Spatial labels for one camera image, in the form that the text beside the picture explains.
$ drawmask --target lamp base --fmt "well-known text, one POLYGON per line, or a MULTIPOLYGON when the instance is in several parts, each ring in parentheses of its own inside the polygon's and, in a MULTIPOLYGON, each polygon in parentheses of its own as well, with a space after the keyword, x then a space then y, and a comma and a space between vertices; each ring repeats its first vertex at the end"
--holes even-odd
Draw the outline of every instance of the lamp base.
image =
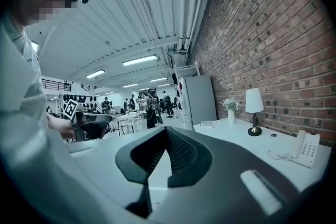
POLYGON ((252 127, 252 128, 250 128, 250 129, 248 129, 248 134, 249 135, 251 135, 251 136, 259 136, 259 135, 261 135, 261 133, 263 132, 262 130, 261 130, 261 128, 260 127, 252 127))

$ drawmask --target ceiling light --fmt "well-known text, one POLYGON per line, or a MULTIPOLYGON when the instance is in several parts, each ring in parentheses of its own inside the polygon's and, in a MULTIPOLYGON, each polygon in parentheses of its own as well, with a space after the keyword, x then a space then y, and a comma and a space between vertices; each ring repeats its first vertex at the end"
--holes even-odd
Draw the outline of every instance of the ceiling light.
POLYGON ((38 43, 33 42, 33 41, 31 43, 32 43, 33 50, 36 53, 37 52, 37 48, 38 48, 38 43))
POLYGON ((99 71, 97 71, 97 72, 95 72, 95 73, 93 73, 93 74, 91 74, 91 75, 87 75, 86 77, 87 77, 88 79, 91 79, 91 78, 93 78, 93 77, 95 77, 95 76, 98 76, 98 75, 100 75, 100 74, 103 74, 103 73, 105 73, 105 71, 102 70, 102 69, 100 69, 99 71))
POLYGON ((132 86, 137 86, 137 84, 131 84, 131 85, 123 86, 123 88, 128 88, 128 87, 132 87, 132 86))
POLYGON ((135 63, 146 62, 146 61, 156 60, 156 59, 157 59, 156 55, 150 55, 150 56, 146 56, 146 57, 142 57, 142 58, 138 58, 138 59, 122 62, 122 64, 124 66, 129 66, 129 65, 133 65, 135 63))
POLYGON ((150 80, 149 82, 154 82, 154 81, 159 81, 159 80, 165 80, 167 78, 162 78, 162 79, 153 79, 153 80, 150 80))

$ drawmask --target white telephone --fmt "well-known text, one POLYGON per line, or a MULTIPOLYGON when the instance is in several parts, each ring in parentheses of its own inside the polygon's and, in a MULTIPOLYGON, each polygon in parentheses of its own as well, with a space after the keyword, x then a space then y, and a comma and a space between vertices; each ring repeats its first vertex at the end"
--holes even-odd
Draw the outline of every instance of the white telephone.
POLYGON ((307 134, 304 130, 300 130, 296 140, 289 160, 311 168, 320 143, 320 135, 307 134))

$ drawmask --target refrigerator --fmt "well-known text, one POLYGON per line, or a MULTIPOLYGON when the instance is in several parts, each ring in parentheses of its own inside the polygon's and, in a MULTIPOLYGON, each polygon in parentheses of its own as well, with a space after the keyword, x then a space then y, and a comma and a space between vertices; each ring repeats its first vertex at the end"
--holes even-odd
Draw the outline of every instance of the refrigerator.
POLYGON ((183 125, 193 131, 201 121, 217 120, 214 92, 209 76, 182 78, 183 125))

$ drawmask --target white table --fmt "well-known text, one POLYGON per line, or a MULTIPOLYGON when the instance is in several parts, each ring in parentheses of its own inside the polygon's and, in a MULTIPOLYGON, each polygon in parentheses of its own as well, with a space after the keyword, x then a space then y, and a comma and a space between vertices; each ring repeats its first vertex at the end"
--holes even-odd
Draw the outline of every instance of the white table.
POLYGON ((137 117, 143 117, 143 111, 139 111, 137 114, 133 114, 133 115, 123 115, 123 116, 120 116, 120 117, 117 117, 117 120, 118 120, 118 128, 119 128, 119 135, 120 135, 120 120, 122 121, 125 121, 125 120, 132 120, 132 125, 134 126, 134 131, 136 131, 136 128, 135 128, 135 121, 134 119, 137 118, 137 117))
POLYGON ((289 154, 295 145, 296 138, 264 127, 261 127, 262 134, 260 136, 250 136, 247 130, 251 127, 252 123, 240 119, 236 119, 234 125, 229 126, 228 118, 214 121, 213 129, 201 127, 199 124, 194 125, 194 129, 198 133, 222 139, 249 150, 286 176, 299 191, 303 191, 322 178, 331 153, 330 147, 319 145, 312 168, 283 159, 275 160, 270 158, 267 152, 289 154))

